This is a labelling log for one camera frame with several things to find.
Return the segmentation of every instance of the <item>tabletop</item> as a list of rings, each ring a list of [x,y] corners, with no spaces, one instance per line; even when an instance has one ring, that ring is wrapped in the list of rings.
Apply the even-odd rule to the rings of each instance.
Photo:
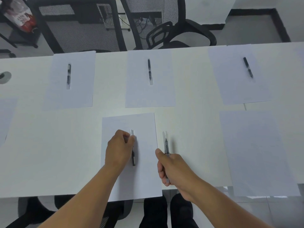
[[[127,52],[96,54],[93,107],[57,111],[42,111],[52,57],[1,59],[1,72],[12,79],[1,86],[0,98],[17,97],[18,103],[0,147],[0,198],[76,194],[101,168],[102,118],[147,112],[154,112],[160,149],[167,130],[170,151],[198,176],[231,186],[219,112],[274,111],[291,170],[304,183],[304,67],[294,52],[300,45],[253,45],[274,99],[245,105],[222,103],[208,47],[172,49],[175,107],[125,108]],[[282,108],[286,115],[276,112]]]

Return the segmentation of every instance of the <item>person's left hand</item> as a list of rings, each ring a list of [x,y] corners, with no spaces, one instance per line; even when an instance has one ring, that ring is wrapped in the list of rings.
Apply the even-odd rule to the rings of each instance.
[[[135,136],[123,130],[117,130],[112,139],[108,142],[105,151],[105,165],[115,168],[121,173],[132,155],[132,148]]]

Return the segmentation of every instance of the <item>person's right arm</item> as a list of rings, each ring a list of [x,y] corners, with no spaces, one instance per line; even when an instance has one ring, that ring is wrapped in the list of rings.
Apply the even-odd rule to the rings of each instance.
[[[169,158],[160,149],[155,153],[163,184],[175,185],[183,198],[196,204],[215,228],[271,228],[200,179],[179,154],[171,154]]]

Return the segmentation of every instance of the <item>round grey grommet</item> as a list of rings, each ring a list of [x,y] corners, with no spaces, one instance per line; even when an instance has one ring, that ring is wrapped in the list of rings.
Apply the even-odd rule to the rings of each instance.
[[[0,84],[6,84],[12,77],[10,72],[3,72],[0,73]]]

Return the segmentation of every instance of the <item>black pants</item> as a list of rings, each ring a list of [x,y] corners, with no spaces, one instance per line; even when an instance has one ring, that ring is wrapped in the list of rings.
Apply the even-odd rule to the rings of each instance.
[[[139,228],[168,228],[167,201],[164,196],[145,199],[144,217]],[[183,199],[181,194],[175,195],[170,203],[172,228],[198,228],[193,220],[191,202]]]

